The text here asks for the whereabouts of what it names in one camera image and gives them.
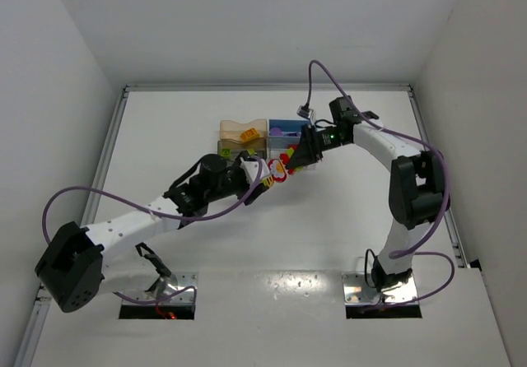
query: wire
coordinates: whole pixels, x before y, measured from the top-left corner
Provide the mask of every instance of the wire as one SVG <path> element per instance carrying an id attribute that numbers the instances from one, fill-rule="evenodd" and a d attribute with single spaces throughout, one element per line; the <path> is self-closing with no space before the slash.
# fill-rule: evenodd
<path id="1" fill-rule="evenodd" d="M 431 291 L 430 293 L 426 293 L 425 295 L 422 295 L 419 297 L 414 297 L 411 300 L 402 301 L 400 303 L 392 303 L 392 304 L 375 304 L 375 305 L 365 307 L 363 311 L 366 312 L 366 311 L 370 311 L 374 309 L 388 309 L 388 308 L 393 308 L 393 307 L 401 307 L 403 305 L 408 305 L 408 304 L 414 304 L 414 303 L 417 303 L 418 301 L 423 301 L 429 297 L 432 297 L 433 295 L 436 295 L 440 291 L 444 290 L 452 282 L 452 280 L 454 279 L 454 274 L 455 274 L 455 265 L 449 256 L 441 252 L 416 252 L 415 254 L 416 256 L 439 256 L 441 258 L 446 259 L 446 261 L 448 261 L 448 263 L 450 264 L 450 276 L 448 277 L 446 282 L 443 283 L 441 286 L 439 286 L 437 289 Z"/>
<path id="2" fill-rule="evenodd" d="M 315 122 L 315 127 L 317 127 L 317 128 L 325 128 L 324 126 L 319 126 L 319 123 L 327 123 L 330 126 L 334 126 L 335 125 L 335 123 L 330 122 L 329 120 L 326 120 L 325 118 L 321 118 L 321 119 L 319 119 L 319 120 L 317 120 Z"/>
<path id="3" fill-rule="evenodd" d="M 410 135 L 404 134 L 402 132 L 397 132 L 397 131 L 394 131 L 394 130 L 390 130 L 388 128 L 382 128 L 378 124 L 375 124 L 374 122 L 369 120 L 366 116 L 364 116 L 364 114 L 362 114 L 362 112 L 359 110 L 359 108 L 353 103 L 352 99 L 346 94 L 346 91 L 344 91 L 344 89 L 340 86 L 340 84 L 335 80 L 334 76 L 331 74 L 329 69 L 325 65 L 323 65 L 323 63 L 321 63 L 318 60 L 311 60 L 310 61 L 309 70 L 308 70 L 309 90 L 308 90 L 308 93 L 307 93 L 306 105 L 309 106 L 310 100 L 311 100 L 311 91 L 313 89 L 313 80 L 312 80 L 312 77 L 311 77 L 311 68 L 315 64 L 318 65 L 320 67 L 320 69 L 322 69 L 322 71 L 326 74 L 326 76 L 329 78 L 329 80 L 335 85 L 337 90 L 343 95 L 343 97 L 346 99 L 346 101 L 351 105 L 351 107 L 353 109 L 355 109 L 357 111 L 358 116 L 361 118 L 361 120 L 363 120 L 364 122 L 366 122 L 367 124 L 369 124 L 370 126 L 372 126 L 373 128 L 375 128 L 377 130 L 380 130 L 380 131 L 385 132 L 387 134 L 394 135 L 396 137 L 401 137 L 401 138 L 407 139 L 409 141 L 416 142 L 416 143 L 418 143 L 420 145 L 423 145 L 428 150 L 430 150 L 437 157 L 437 159 L 439 160 L 439 162 L 441 164 L 441 168 L 443 169 L 444 177 L 445 177 L 445 191 L 443 192 L 443 201 L 441 202 L 441 207 L 440 207 L 439 212 L 437 213 L 436 219 L 432 223 L 432 225 L 431 225 L 430 229 L 428 230 L 428 232 L 419 241 L 417 241 L 415 243 L 415 245 L 413 245 L 410 248 L 405 249 L 405 250 L 395 250 L 395 251 L 393 251 L 393 252 L 391 252 L 389 254 L 389 258 L 392 258 L 392 259 L 402 258 L 404 256 L 408 256 L 408 255 L 410 255 L 412 253 L 415 253 L 419 248 L 421 248 L 434 235 L 434 233 L 436 232 L 437 228 L 439 227 L 439 224 L 441 223 L 441 220 L 445 216 L 446 208 L 448 207 L 448 201 L 449 201 L 449 197 L 450 197 L 450 173 L 449 173 L 448 165 L 446 164 L 443 155 L 432 144 L 430 144 L 428 142 L 425 142 L 425 141 L 423 141 L 423 140 L 421 140 L 419 138 L 415 138 L 415 137 L 412 137 Z"/>
<path id="4" fill-rule="evenodd" d="M 162 303 L 163 301 L 168 301 L 172 297 L 176 297 L 177 295 L 180 295 L 181 293 L 184 293 L 185 291 L 191 290 L 191 289 L 194 291 L 194 300 L 193 300 L 193 306 L 194 306 L 194 305 L 196 305 L 196 297 L 198 295 L 198 290 L 196 289 L 195 286 L 186 286 L 183 289 L 179 289 L 179 290 L 175 291 L 174 293 L 170 293 L 169 295 L 164 295 L 163 297 L 160 297 L 159 299 L 155 299 L 155 300 L 144 300 L 144 301 L 143 300 L 135 300 L 132 297 L 128 297 L 127 295 L 124 295 L 124 294 L 119 293 L 119 292 L 114 292 L 114 294 L 117 295 L 118 297 L 120 297 L 121 299 L 123 299 L 125 301 L 128 301 L 129 303 L 132 303 L 132 304 L 153 305 L 153 304 Z"/>
<path id="5" fill-rule="evenodd" d="M 135 202 L 129 201 L 126 198 L 122 198 L 122 197 L 117 196 L 115 194 L 105 192 L 104 190 L 99 190 L 98 188 L 90 188 L 88 186 L 71 186 L 69 188 L 63 188 L 62 190 L 57 191 L 48 200 L 48 203 L 46 204 L 46 206 L 44 207 L 44 210 L 42 212 L 42 233 L 44 235 L 44 239 L 46 240 L 46 242 L 48 244 L 51 242 L 51 239 L 49 238 L 49 232 L 48 232 L 48 226 L 47 226 L 48 212 L 49 212 L 49 209 L 51 208 L 51 205 L 57 199 L 57 197 L 59 197 L 60 195 L 62 195 L 64 193 L 71 192 L 72 190 L 82 190 L 82 191 L 86 191 L 86 192 L 100 194 L 101 196 L 105 196 L 105 197 L 111 198 L 112 200 L 121 202 L 121 203 L 123 203 L 125 205 L 128 205 L 129 207 L 135 208 L 138 211 L 145 212 L 145 213 L 148 213 L 148 214 L 152 214 L 154 216 L 157 216 L 157 217 L 160 217 L 160 218 L 163 218 L 163 219 L 173 219 L 173 220 L 176 220 L 176 221 L 185 221 L 187 223 L 193 223 L 195 221 L 211 221 L 213 219 L 217 219 L 218 217 L 222 217 L 222 216 L 226 215 L 227 213 L 231 213 L 237 207 L 239 207 L 241 204 L 243 204 L 245 202 L 245 200 L 247 200 L 247 198 L 249 198 L 249 196 L 252 194 L 252 192 L 258 187 L 258 185 L 260 183 L 260 177 L 262 176 L 262 171 L 264 169 L 264 162 L 259 157 L 253 156 L 253 158 L 256 158 L 258 160 L 258 162 L 259 162 L 258 173 L 256 174 L 255 181 L 249 186 L 249 189 L 245 192 L 245 194 L 238 201 L 236 201 L 234 204 L 232 204 L 227 209 L 225 209 L 223 211 L 220 211 L 218 213 L 214 213 L 212 215 L 207 215 L 207 216 L 202 216 L 202 217 L 179 216 L 179 215 L 171 215 L 170 213 L 151 211 L 147 207 L 144 207 L 144 206 L 139 205 L 139 204 L 137 204 Z"/>
<path id="6" fill-rule="evenodd" d="M 364 256 L 364 282 L 368 285 L 368 287 L 371 287 L 375 289 L 375 286 L 370 285 L 368 282 L 368 255 L 371 253 L 371 256 L 373 256 L 373 259 L 376 259 L 376 255 L 371 249 L 366 249 L 366 256 Z"/>

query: white enclosure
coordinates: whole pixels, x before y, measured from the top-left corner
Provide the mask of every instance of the white enclosure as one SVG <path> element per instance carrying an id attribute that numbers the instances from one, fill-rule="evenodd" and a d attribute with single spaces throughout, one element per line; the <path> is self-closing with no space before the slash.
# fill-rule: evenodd
<path id="1" fill-rule="evenodd" d="M 207 90 L 132 91 L 110 130 L 113 151 L 109 146 L 101 157 L 97 182 L 104 190 L 151 201 L 200 156 L 216 151 L 220 120 L 296 118 L 293 103 L 305 99 L 304 91 Z M 407 91 L 350 92 L 385 124 L 419 135 Z M 315 92 L 321 117 L 335 96 Z M 341 273 L 360 272 L 366 248 L 384 245 L 392 221 L 388 186 L 381 163 L 346 146 L 325 152 L 314 170 L 276 184 L 250 207 L 148 241 L 173 271 L 198 272 L 196 319 L 118 320 L 120 299 L 112 294 L 74 314 L 52 304 L 33 365 L 155 359 L 225 367 L 507 366 L 475 269 L 458 269 L 448 290 L 422 302 L 422 318 L 346 319 Z M 211 211 L 231 204 L 214 203 Z M 104 198 L 92 205 L 96 222 L 129 211 Z M 444 225 L 426 250 L 454 256 Z M 413 266 L 421 295 L 448 277 L 439 258 L 415 258 Z"/>

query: purple cable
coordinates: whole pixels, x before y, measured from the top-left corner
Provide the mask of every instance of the purple cable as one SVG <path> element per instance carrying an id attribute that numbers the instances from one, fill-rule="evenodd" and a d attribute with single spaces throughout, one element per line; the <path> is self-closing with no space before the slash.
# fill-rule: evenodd
<path id="1" fill-rule="evenodd" d="M 452 280 L 454 279 L 454 274 L 455 274 L 455 265 L 450 257 L 448 257 L 446 254 L 441 253 L 441 252 L 416 252 L 415 254 L 416 256 L 439 256 L 439 257 L 445 258 L 450 264 L 450 276 L 446 280 L 446 282 L 443 283 L 443 285 L 439 286 L 437 289 L 431 291 L 430 293 L 426 293 L 425 295 L 422 295 L 420 297 L 415 297 L 409 301 L 403 301 L 400 303 L 392 303 L 392 304 L 381 304 L 380 303 L 381 300 L 380 300 L 379 303 L 372 305 L 370 307 L 365 307 L 362 311 L 366 312 L 366 311 L 372 311 L 375 309 L 388 309 L 388 308 L 393 308 L 393 307 L 401 307 L 403 305 L 413 304 L 418 301 L 423 301 L 429 297 L 432 297 L 433 295 L 436 295 L 437 293 L 445 289 L 452 282 Z"/>
<path id="2" fill-rule="evenodd" d="M 448 206 L 448 200 L 449 200 L 449 196 L 450 196 L 450 173 L 449 173 L 449 170 L 448 170 L 448 166 L 447 166 L 447 164 L 445 162 L 445 159 L 443 158 L 443 155 L 432 144 L 430 144 L 428 142 L 425 142 L 425 141 L 423 141 L 423 140 L 421 140 L 419 138 L 415 138 L 415 137 L 412 137 L 410 135 L 404 134 L 402 132 L 389 130 L 388 128 L 382 128 L 381 126 L 379 126 L 379 125 L 373 123 L 372 121 L 370 121 L 366 116 L 364 116 L 362 114 L 362 112 L 359 110 L 359 108 L 353 103 L 352 99 L 347 96 L 346 91 L 344 91 L 344 89 L 338 84 L 338 82 L 335 80 L 335 78 L 333 77 L 333 75 L 331 74 L 329 69 L 326 68 L 326 66 L 323 65 L 323 63 L 321 63 L 318 60 L 311 60 L 310 61 L 310 65 L 309 65 L 309 70 L 308 70 L 309 90 L 308 90 L 308 93 L 307 93 L 307 102 L 306 102 L 307 104 L 309 104 L 310 101 L 311 101 L 311 90 L 312 90 L 312 86 L 313 86 L 313 81 L 312 81 L 312 78 L 311 78 L 311 68 L 313 67 L 313 64 L 318 65 L 320 67 L 320 69 L 322 69 L 322 71 L 324 71 L 324 73 L 327 75 L 329 80 L 335 85 L 337 90 L 340 91 L 340 93 L 343 95 L 343 97 L 346 99 L 346 101 L 352 106 L 352 108 L 357 111 L 359 117 L 364 122 L 366 122 L 367 124 L 371 125 L 373 128 L 375 128 L 377 130 L 380 130 L 382 132 L 385 132 L 387 134 L 395 135 L 396 137 L 401 137 L 401 138 L 407 139 L 409 141 L 416 142 L 416 143 L 418 143 L 420 145 L 423 145 L 428 150 L 430 150 L 437 157 L 437 159 L 439 160 L 439 162 L 441 164 L 441 168 L 443 169 L 444 177 L 445 177 L 445 191 L 443 193 L 443 201 L 441 203 L 440 210 L 437 213 L 437 216 L 436 216 L 436 219 L 434 220 L 434 223 L 431 225 L 431 227 L 428 230 L 428 232 L 418 242 L 416 242 L 415 245 L 411 246 L 410 248 L 408 248 L 406 250 L 395 250 L 395 251 L 393 251 L 392 253 L 389 254 L 389 257 L 390 258 L 402 258 L 404 256 L 408 256 L 409 254 L 412 254 L 412 253 L 416 252 L 419 248 L 421 248 L 430 239 L 430 237 L 432 237 L 434 235 L 434 233 L 436 232 L 437 228 L 439 227 L 439 224 L 441 223 L 441 220 L 445 216 L 446 207 Z"/>
<path id="3" fill-rule="evenodd" d="M 49 199 L 48 203 L 44 207 L 44 210 L 42 211 L 42 234 L 44 235 L 44 239 L 46 240 L 46 242 L 49 244 L 51 242 L 51 239 L 49 238 L 47 223 L 48 223 L 48 212 L 49 212 L 49 209 L 51 208 L 51 204 L 53 204 L 53 202 L 57 199 L 58 196 L 60 196 L 60 195 L 62 195 L 64 193 L 70 192 L 72 190 L 83 190 L 83 191 L 87 191 L 87 192 L 97 193 L 97 194 L 100 194 L 101 196 L 105 196 L 105 197 L 111 198 L 111 199 L 113 199 L 115 201 L 119 201 L 119 202 L 121 202 L 121 203 L 123 203 L 125 205 L 128 205 L 130 207 L 136 208 L 138 211 L 142 211 L 142 212 L 145 212 L 145 213 L 148 213 L 148 214 L 152 214 L 154 216 L 158 216 L 158 217 L 161 217 L 161 218 L 174 219 L 174 220 L 177 220 L 177 221 L 185 220 L 187 222 L 211 221 L 212 219 L 217 219 L 218 217 L 224 216 L 227 213 L 230 213 L 230 212 L 234 211 L 237 207 L 239 207 L 241 204 L 243 204 L 245 202 L 245 200 L 247 200 L 247 198 L 249 198 L 250 194 L 258 187 L 258 185 L 260 183 L 260 177 L 262 176 L 262 170 L 263 169 L 264 169 L 264 164 L 263 164 L 262 160 L 258 158 L 258 173 L 256 174 L 256 180 L 249 186 L 249 189 L 245 192 L 245 194 L 237 202 L 232 204 L 227 209 L 225 209 L 223 211 L 220 211 L 218 213 L 215 213 L 213 215 L 203 216 L 203 217 L 185 217 L 185 216 L 171 215 L 171 214 L 164 213 L 164 212 L 150 211 L 149 209 L 147 209 L 147 208 L 145 208 L 145 207 L 143 207 L 143 206 L 141 206 L 139 204 L 136 204 L 135 202 L 129 201 L 126 198 L 122 198 L 122 197 L 119 197 L 119 196 L 117 196 L 115 194 L 105 192 L 104 190 L 99 190 L 98 188 L 90 188 L 88 186 L 71 186 L 69 188 L 63 188 L 62 190 L 57 191 Z M 114 294 L 117 295 L 118 297 L 120 297 L 121 299 L 126 300 L 126 301 L 128 301 L 130 303 L 139 304 L 139 305 L 150 305 L 150 304 L 157 304 L 157 303 L 161 303 L 163 301 L 167 301 L 167 300 L 171 299 L 172 297 L 176 297 L 177 295 L 180 295 L 181 293 L 184 293 L 188 289 L 193 289 L 194 290 L 194 303 L 195 303 L 196 302 L 197 290 L 196 290 L 196 288 L 194 286 L 187 286 L 187 287 L 185 287 L 185 288 L 183 288 L 181 290 L 175 291 L 174 293 L 171 293 L 169 295 L 161 297 L 160 299 L 150 300 L 150 301 L 134 300 L 133 298 L 128 297 L 127 295 L 124 295 L 124 294 L 119 293 L 119 292 L 114 292 Z"/>

